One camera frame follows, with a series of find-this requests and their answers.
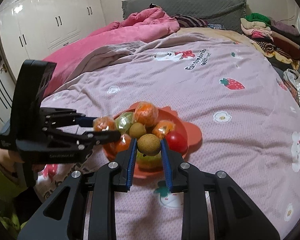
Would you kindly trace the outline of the left hand holding gripper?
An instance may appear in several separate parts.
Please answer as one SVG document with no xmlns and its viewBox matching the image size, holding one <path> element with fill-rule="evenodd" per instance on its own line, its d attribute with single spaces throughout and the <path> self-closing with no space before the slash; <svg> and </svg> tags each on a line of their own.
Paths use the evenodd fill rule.
<svg viewBox="0 0 300 240">
<path fill-rule="evenodd" d="M 9 173 L 17 172 L 17 164 L 23 164 L 18 152 L 0 148 L 0 168 Z"/>
</svg>

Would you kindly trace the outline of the green sleeve forearm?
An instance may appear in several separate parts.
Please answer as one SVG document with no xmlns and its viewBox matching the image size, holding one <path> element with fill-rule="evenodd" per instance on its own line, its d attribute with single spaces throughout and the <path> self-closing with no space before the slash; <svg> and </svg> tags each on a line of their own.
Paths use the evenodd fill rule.
<svg viewBox="0 0 300 240">
<path fill-rule="evenodd" d="M 17 173 L 9 173 L 0 168 L 0 224 L 8 237 L 16 239 L 20 232 L 20 223 L 12 200 L 26 190 L 21 185 Z"/>
</svg>

